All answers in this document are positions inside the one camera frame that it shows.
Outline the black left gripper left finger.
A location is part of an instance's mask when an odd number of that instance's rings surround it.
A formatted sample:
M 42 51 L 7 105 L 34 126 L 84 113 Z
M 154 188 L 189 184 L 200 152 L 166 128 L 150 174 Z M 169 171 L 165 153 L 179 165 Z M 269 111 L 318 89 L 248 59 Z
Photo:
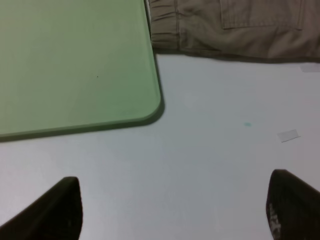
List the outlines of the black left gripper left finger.
M 79 179 L 62 178 L 0 226 L 2 240 L 78 240 L 83 225 Z

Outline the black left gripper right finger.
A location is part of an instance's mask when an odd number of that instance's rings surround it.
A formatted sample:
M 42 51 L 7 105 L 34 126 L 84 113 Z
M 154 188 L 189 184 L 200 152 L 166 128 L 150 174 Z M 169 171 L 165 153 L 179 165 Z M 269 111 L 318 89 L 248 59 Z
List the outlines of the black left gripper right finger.
M 320 238 L 320 192 L 291 172 L 272 172 L 265 210 L 274 240 Z

